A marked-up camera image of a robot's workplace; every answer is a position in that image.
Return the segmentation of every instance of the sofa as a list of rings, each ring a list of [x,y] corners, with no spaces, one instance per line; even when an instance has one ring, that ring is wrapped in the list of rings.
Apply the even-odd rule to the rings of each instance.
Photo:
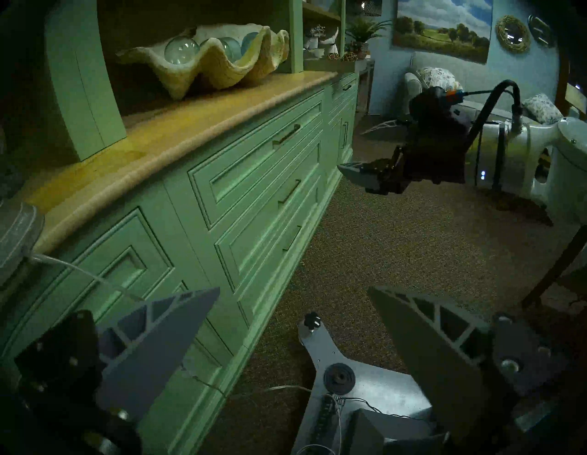
[[[448,55],[441,55],[430,52],[414,52],[411,56],[410,67],[404,75],[404,96],[402,113],[409,114],[409,103],[412,98],[422,91],[422,84],[416,75],[408,71],[416,71],[425,66],[434,68],[444,68],[449,70],[461,83],[465,91],[475,92],[478,90],[491,90],[504,79],[509,79],[508,75],[492,71],[487,65],[469,62]],[[537,95],[543,90],[535,87],[524,80],[515,80],[520,90],[522,101]],[[465,111],[471,111],[473,115],[483,108],[488,94],[467,96],[461,107]],[[501,95],[495,105],[489,120],[508,120],[511,119],[512,97],[508,93]],[[538,124],[534,120],[524,117],[524,121],[530,124]]]

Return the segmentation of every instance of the bolt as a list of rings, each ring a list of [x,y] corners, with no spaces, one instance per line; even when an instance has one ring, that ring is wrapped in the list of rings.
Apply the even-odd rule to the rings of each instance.
[[[128,420],[130,417],[129,413],[127,413],[124,409],[119,410],[117,415],[122,420]]]
[[[519,372],[519,363],[512,359],[504,359],[501,361],[501,367],[511,373]]]
[[[546,357],[550,357],[552,355],[552,351],[550,350],[550,348],[547,348],[546,346],[539,346],[538,352],[540,354],[544,354]]]

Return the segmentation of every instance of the floor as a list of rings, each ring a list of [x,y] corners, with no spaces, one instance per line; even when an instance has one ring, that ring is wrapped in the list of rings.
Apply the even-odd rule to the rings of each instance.
[[[367,116],[355,129],[356,160],[386,156],[393,141],[401,141],[399,130],[385,141],[359,134],[379,121]],[[343,180],[233,394],[312,387],[315,371],[296,332],[309,311],[318,312],[347,357],[405,372],[369,303],[368,286],[450,296],[482,318],[497,310],[518,315],[516,303],[573,234],[550,226],[533,204],[464,186],[422,182],[383,197]],[[525,317],[553,336],[569,337],[581,331],[575,316],[581,307],[567,305],[574,297],[551,288],[545,306]],[[199,454],[289,454],[307,401],[306,392],[291,389],[230,399]]]

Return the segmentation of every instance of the wooden countertop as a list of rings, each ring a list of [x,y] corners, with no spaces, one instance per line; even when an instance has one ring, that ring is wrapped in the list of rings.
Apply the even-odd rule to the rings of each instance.
[[[51,252],[96,213],[156,172],[336,74],[273,73],[258,86],[222,90],[124,118],[125,139],[81,163],[32,175],[16,195],[45,214],[45,227],[34,250]]]

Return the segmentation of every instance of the clear plastic tube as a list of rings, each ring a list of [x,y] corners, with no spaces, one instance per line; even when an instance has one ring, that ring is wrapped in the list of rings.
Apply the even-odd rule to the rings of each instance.
[[[130,292],[128,289],[123,288],[122,286],[118,286],[117,284],[111,283],[107,280],[105,280],[102,277],[98,277],[97,275],[94,275],[91,272],[88,272],[87,270],[84,270],[83,268],[78,267],[77,265],[73,265],[70,264],[69,262],[65,262],[62,261],[61,259],[57,259],[57,258],[52,258],[51,256],[46,256],[44,254],[38,254],[38,253],[31,253],[29,255],[29,258],[32,261],[36,261],[36,262],[42,262],[43,264],[49,264],[49,265],[65,265],[66,267],[72,268],[74,270],[77,270],[78,272],[81,272],[93,279],[95,279],[96,281],[99,281],[102,284],[105,284],[106,286],[111,287],[113,290],[121,292],[122,294],[124,294],[125,296],[127,296],[128,298],[130,298],[131,300],[134,300],[135,302],[144,302],[144,299],[133,294],[132,292]]]

